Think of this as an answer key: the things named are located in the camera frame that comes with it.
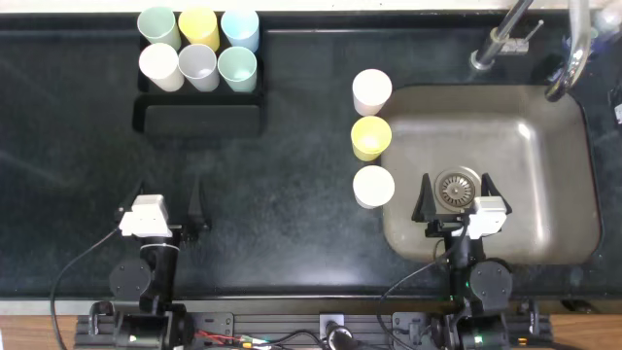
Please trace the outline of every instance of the wooden floor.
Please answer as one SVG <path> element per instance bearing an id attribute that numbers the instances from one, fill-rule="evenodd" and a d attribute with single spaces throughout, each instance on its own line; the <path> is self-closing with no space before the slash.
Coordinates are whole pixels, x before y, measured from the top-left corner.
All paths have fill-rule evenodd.
<path id="1" fill-rule="evenodd" d="M 622 349 L 622 315 L 554 315 L 555 341 L 584 350 Z M 65 344 L 73 348 L 76 317 L 58 317 Z M 5 350 L 58 349 L 50 316 L 0 316 Z"/>

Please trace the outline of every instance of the white wall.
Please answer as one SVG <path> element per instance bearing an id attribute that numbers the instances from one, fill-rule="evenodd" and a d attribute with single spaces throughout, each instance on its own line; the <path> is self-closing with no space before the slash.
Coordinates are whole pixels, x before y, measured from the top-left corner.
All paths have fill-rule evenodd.
<path id="1" fill-rule="evenodd" d="M 589 0 L 600 8 L 610 0 Z M 514 0 L 0 0 L 0 13 L 140 12 L 164 5 L 181 11 L 201 4 L 215 11 L 236 7 L 257 11 L 358 10 L 497 10 L 509 9 Z M 564 9 L 567 0 L 535 0 L 531 9 Z"/>

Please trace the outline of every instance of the white cup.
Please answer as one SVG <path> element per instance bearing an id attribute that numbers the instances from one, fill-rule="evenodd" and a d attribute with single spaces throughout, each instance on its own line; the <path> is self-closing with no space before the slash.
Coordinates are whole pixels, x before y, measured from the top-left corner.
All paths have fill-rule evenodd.
<path id="1" fill-rule="evenodd" d="M 253 53 L 259 48 L 259 16 L 255 11 L 226 11 L 221 28 L 232 46 L 246 48 Z"/>
<path id="2" fill-rule="evenodd" d="M 218 59 L 218 71 L 236 92 L 252 92 L 257 85 L 257 58 L 250 50 L 231 47 Z"/>
<path id="3" fill-rule="evenodd" d="M 391 79 L 377 69 L 366 69 L 352 83 L 354 108 L 362 116 L 375 116 L 391 96 Z"/>
<path id="4" fill-rule="evenodd" d="M 157 43 L 147 46 L 138 58 L 138 66 L 147 78 L 164 91 L 176 91 L 184 84 L 179 71 L 179 57 L 169 45 Z"/>
<path id="5" fill-rule="evenodd" d="M 138 30 L 150 43 L 170 45 L 175 51 L 182 46 L 175 14 L 169 8 L 153 7 L 143 11 L 136 21 Z"/>
<path id="6" fill-rule="evenodd" d="M 213 91 L 221 81 L 214 51 L 207 45 L 192 44 L 179 52 L 179 70 L 199 91 Z"/>
<path id="7" fill-rule="evenodd" d="M 365 209 L 387 204 L 396 191 L 396 183 L 387 169 L 368 165 L 354 176 L 352 182 L 357 203 Z"/>

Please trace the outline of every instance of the faucet base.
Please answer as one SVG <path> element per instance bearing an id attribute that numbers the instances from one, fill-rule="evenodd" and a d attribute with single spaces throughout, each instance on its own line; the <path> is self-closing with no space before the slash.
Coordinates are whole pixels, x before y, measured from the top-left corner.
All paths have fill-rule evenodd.
<path id="1" fill-rule="evenodd" d="M 475 50 L 474 52 L 470 54 L 469 62 L 470 62 L 471 67 L 477 70 L 480 70 L 480 71 L 487 71 L 491 69 L 493 65 L 495 64 L 494 60 L 490 61 L 490 63 L 488 64 L 482 64 L 479 61 L 477 61 L 477 50 Z"/>

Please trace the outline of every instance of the faucet handle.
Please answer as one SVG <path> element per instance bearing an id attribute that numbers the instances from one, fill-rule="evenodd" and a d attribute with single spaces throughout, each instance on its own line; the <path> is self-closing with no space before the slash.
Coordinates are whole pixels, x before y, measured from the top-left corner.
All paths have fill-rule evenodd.
<path id="1" fill-rule="evenodd" d="M 509 38 L 505 41 L 505 44 L 501 47 L 499 54 L 525 54 L 529 51 L 529 41 L 532 39 L 537 30 L 542 27 L 544 20 L 539 20 L 536 27 L 529 33 L 524 39 Z"/>

